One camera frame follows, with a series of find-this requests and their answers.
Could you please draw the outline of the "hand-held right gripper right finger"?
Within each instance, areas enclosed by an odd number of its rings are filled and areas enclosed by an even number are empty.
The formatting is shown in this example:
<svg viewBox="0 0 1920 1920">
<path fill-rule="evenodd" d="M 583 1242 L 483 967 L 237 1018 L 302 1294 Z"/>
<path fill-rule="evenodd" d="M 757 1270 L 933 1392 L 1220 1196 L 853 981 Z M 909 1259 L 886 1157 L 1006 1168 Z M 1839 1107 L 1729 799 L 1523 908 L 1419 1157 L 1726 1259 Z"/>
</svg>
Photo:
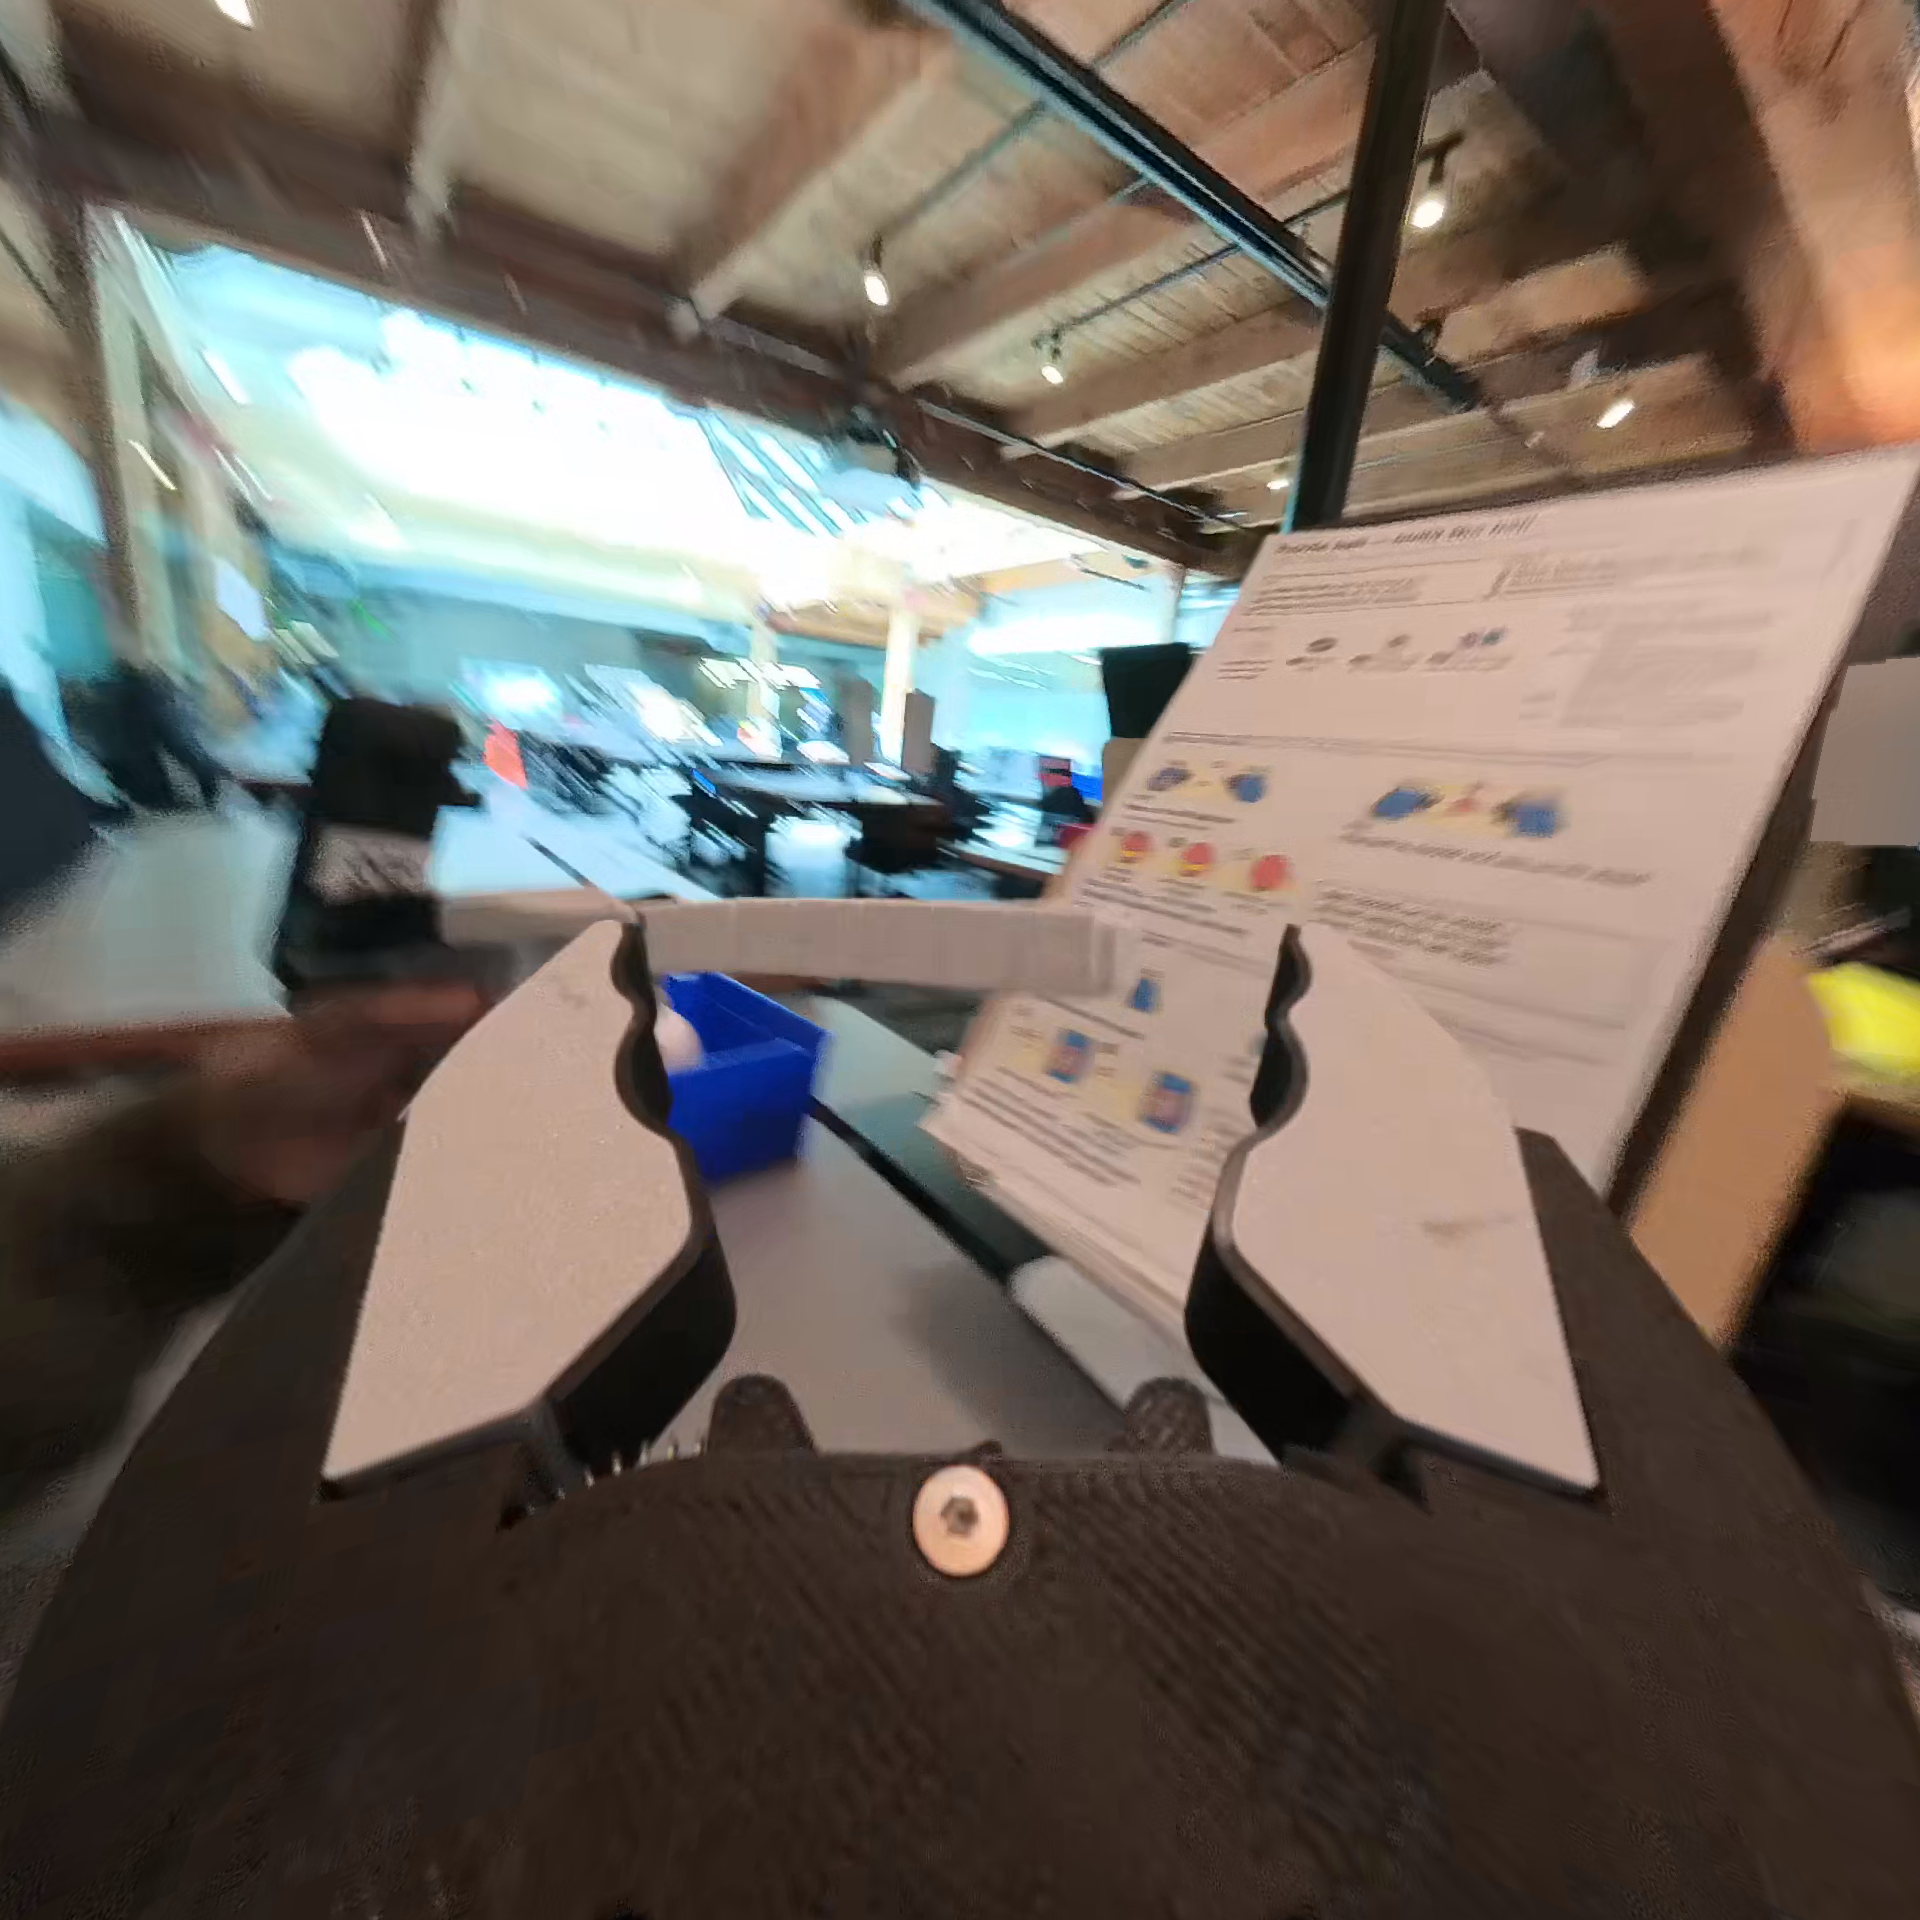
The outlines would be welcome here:
<svg viewBox="0 0 1920 1920">
<path fill-rule="evenodd" d="M 1274 1461 L 1441 1454 L 1595 1496 L 1601 1461 L 1519 1133 L 1389 976 L 1290 925 L 1250 1126 L 1191 1268 L 1191 1357 Z"/>
</svg>

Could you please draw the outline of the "black monitor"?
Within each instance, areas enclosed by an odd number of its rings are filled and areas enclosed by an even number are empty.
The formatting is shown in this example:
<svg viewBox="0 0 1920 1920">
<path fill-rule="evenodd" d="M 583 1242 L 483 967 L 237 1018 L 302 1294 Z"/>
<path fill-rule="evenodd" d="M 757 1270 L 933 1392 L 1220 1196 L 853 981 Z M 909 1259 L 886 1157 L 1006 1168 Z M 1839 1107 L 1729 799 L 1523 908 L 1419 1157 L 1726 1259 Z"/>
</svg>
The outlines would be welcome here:
<svg viewBox="0 0 1920 1920">
<path fill-rule="evenodd" d="M 1098 653 L 1111 738 L 1146 741 L 1186 682 L 1193 646 L 1182 639 L 1135 643 Z"/>
</svg>

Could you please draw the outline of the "white block bar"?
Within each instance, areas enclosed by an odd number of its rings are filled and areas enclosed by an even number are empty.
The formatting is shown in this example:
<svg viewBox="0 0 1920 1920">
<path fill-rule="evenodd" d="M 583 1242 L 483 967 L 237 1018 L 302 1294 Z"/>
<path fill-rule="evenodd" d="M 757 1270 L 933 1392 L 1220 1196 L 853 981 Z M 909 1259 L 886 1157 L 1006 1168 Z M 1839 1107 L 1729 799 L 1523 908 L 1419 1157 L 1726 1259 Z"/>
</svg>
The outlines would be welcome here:
<svg viewBox="0 0 1920 1920">
<path fill-rule="evenodd" d="M 642 903 L 659 973 L 854 978 L 953 992 L 1099 996 L 1135 964 L 1135 936 L 1059 903 L 750 899 Z"/>
</svg>

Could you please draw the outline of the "person's left hand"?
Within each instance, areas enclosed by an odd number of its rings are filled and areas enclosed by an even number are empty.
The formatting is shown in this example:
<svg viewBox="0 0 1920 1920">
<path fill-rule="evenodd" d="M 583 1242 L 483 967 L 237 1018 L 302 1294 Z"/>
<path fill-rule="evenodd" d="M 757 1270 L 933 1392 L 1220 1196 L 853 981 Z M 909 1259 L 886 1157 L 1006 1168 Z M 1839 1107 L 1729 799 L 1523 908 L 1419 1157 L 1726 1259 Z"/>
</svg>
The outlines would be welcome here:
<svg viewBox="0 0 1920 1920">
<path fill-rule="evenodd" d="M 490 1010 L 468 982 L 313 998 L 205 1052 L 188 1095 L 199 1157 L 255 1200 L 319 1200 Z"/>
</svg>

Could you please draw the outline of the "yellow bin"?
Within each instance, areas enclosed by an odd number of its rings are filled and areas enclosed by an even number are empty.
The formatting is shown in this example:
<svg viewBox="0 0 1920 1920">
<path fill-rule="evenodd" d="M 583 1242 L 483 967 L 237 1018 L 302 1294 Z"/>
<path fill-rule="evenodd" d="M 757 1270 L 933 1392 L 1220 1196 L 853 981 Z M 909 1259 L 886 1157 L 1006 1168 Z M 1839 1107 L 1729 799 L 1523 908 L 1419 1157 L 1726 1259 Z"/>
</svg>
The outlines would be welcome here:
<svg viewBox="0 0 1920 1920">
<path fill-rule="evenodd" d="M 1828 1030 L 1842 1095 L 1862 1110 L 1915 1130 L 1917 1123 L 1917 982 L 1845 963 L 1807 981 Z"/>
</svg>

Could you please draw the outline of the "brown cardboard box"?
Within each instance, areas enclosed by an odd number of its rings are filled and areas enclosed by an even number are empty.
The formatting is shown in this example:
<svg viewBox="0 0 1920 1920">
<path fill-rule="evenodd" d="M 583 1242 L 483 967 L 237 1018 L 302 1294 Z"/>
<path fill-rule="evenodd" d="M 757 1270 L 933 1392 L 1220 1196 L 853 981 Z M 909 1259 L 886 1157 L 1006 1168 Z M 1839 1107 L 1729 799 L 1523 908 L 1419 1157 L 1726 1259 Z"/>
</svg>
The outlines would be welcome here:
<svg viewBox="0 0 1920 1920">
<path fill-rule="evenodd" d="M 1823 1150 L 1842 1092 L 1803 952 L 1755 949 L 1626 1213 L 1642 1256 L 1729 1352 Z"/>
</svg>

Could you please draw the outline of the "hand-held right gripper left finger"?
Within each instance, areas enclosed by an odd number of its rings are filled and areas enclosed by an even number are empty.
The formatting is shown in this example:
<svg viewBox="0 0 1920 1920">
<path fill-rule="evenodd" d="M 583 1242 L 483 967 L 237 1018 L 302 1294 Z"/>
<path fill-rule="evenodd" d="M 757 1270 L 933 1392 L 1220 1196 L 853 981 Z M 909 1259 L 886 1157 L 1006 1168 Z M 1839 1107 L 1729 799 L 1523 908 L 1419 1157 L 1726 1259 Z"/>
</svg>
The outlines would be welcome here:
<svg viewBox="0 0 1920 1920">
<path fill-rule="evenodd" d="M 401 1123 L 324 1482 L 508 1444 L 563 1496 L 636 1467 L 713 1376 L 737 1288 L 670 1126 L 638 918 L 500 998 Z"/>
</svg>

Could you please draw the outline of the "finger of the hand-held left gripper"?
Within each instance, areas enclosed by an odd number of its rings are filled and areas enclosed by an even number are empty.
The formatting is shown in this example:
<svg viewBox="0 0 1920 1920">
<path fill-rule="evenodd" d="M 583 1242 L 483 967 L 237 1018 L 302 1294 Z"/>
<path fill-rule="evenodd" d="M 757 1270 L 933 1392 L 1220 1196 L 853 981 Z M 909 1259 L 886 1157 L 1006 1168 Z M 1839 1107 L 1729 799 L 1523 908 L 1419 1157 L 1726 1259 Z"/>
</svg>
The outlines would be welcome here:
<svg viewBox="0 0 1920 1920">
<path fill-rule="evenodd" d="M 439 935 L 452 949 L 565 947 L 594 923 L 636 923 L 634 903 L 606 893 L 479 893 L 439 900 Z"/>
</svg>

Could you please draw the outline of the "black pole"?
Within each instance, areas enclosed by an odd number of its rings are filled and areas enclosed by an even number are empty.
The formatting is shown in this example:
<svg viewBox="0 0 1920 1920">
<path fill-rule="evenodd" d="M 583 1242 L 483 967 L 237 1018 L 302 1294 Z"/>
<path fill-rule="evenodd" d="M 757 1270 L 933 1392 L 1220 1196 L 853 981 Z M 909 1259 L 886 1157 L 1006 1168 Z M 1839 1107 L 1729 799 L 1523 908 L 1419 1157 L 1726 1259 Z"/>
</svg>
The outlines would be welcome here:
<svg viewBox="0 0 1920 1920">
<path fill-rule="evenodd" d="M 1290 534 L 1329 528 L 1347 508 L 1445 21 L 1442 3 L 1397 3 L 1375 40 L 1303 440 L 1286 494 Z"/>
</svg>

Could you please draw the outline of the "blue plastic bin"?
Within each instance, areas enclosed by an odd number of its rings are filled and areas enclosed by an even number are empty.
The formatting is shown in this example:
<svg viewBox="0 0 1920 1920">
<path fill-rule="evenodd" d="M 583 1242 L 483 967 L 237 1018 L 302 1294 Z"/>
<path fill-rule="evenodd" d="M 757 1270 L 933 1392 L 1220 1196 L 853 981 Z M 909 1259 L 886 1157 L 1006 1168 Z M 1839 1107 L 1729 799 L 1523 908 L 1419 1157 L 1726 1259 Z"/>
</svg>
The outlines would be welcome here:
<svg viewBox="0 0 1920 1920">
<path fill-rule="evenodd" d="M 801 1013 L 731 976 L 671 973 L 660 996 L 689 1021 L 701 1061 L 671 1068 L 670 1123 L 706 1188 L 801 1157 L 827 1036 Z"/>
</svg>

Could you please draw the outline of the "instruction sheet board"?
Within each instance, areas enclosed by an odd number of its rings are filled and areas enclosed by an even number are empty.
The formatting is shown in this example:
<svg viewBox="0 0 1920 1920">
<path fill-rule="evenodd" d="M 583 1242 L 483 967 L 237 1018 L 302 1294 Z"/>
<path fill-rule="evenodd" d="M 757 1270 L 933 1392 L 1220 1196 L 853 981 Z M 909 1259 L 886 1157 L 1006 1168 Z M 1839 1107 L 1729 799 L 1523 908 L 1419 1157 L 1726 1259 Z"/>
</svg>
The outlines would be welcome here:
<svg viewBox="0 0 1920 1920">
<path fill-rule="evenodd" d="M 1914 517 L 1882 448 L 1274 538 L 1065 872 L 1132 971 L 998 996 L 931 1139 L 1178 1307 L 1303 923 L 1607 1192 Z"/>
</svg>

